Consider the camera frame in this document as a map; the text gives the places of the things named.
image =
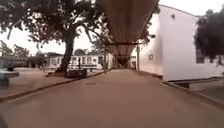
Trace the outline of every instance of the utility pole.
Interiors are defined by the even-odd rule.
[[[106,69],[106,63],[107,63],[107,53],[106,53],[106,45],[104,45],[104,57],[103,57],[104,59],[104,62],[103,62],[103,67],[104,67],[104,73],[106,74],[107,73],[107,69]]]
[[[137,70],[137,74],[140,75],[140,69],[139,69],[139,46],[137,46],[137,67],[136,67],[136,70]]]

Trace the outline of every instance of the support post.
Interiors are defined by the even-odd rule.
[[[224,72],[222,72],[222,84],[223,84],[223,86],[224,86]]]
[[[140,69],[139,69],[139,46],[137,46],[137,65],[136,65],[136,70],[137,74],[140,75]]]
[[[107,70],[107,69],[106,69],[106,66],[107,66],[107,65],[106,65],[106,63],[107,63],[107,57],[106,57],[106,56],[107,56],[107,53],[106,53],[106,45],[104,45],[104,57],[103,57],[103,58],[104,58],[104,59],[103,59],[103,60],[104,60],[104,61],[103,61],[103,67],[104,67],[104,68],[103,68],[103,70],[104,70],[104,73],[105,73],[105,74],[107,73],[107,71],[106,71],[106,70]]]

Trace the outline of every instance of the walkway canopy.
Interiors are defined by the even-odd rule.
[[[159,0],[98,0],[109,20],[115,40],[107,45],[118,61],[128,60]]]

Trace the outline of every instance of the building wall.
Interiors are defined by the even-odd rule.
[[[69,68],[77,68],[78,59],[81,59],[81,65],[85,67],[89,67],[88,65],[96,65],[96,69],[103,69],[102,65],[99,62],[99,57],[104,57],[103,55],[83,55],[83,56],[72,56],[70,64],[68,65]],[[112,60],[113,56],[111,54],[107,54],[107,62],[108,67],[112,68]],[[51,68],[58,68],[60,67],[62,62],[62,56],[52,57],[48,59],[48,67]]]
[[[156,38],[151,39],[147,45],[140,45],[140,70],[151,74],[163,75],[162,38],[158,14],[153,14],[150,22],[152,25],[149,28],[149,32],[156,35]],[[136,56],[136,54],[136,49],[134,49],[132,56]]]
[[[159,14],[163,39],[164,80],[201,79],[220,76],[222,67],[208,60],[196,63],[194,35],[197,17],[166,6]]]
[[[4,67],[5,61],[6,61],[5,59],[0,58],[0,68]]]

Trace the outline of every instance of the window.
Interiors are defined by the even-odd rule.
[[[153,60],[153,54],[149,55],[149,60]]]
[[[214,63],[214,59],[209,59],[210,63]]]
[[[60,60],[61,60],[61,59],[60,59],[60,58],[58,58],[58,62],[57,62],[57,64],[60,64]]]
[[[93,59],[93,62],[96,63],[96,59]]]
[[[201,50],[196,48],[196,63],[205,63],[205,56],[202,54]]]
[[[54,59],[53,59],[53,58],[51,59],[51,64],[52,64],[52,65],[55,65],[55,64],[54,64]]]
[[[87,64],[92,64],[92,57],[87,57]]]
[[[57,65],[56,59],[53,59],[53,65],[54,65],[54,66]]]
[[[77,60],[76,57],[72,58],[72,64],[76,64],[76,60]]]
[[[99,56],[99,57],[98,57],[98,60],[99,60],[99,61],[98,61],[98,64],[103,64],[103,57],[102,57],[102,56]]]
[[[51,64],[51,59],[47,59],[47,65],[49,66]]]
[[[82,57],[82,64],[86,64],[86,57]]]

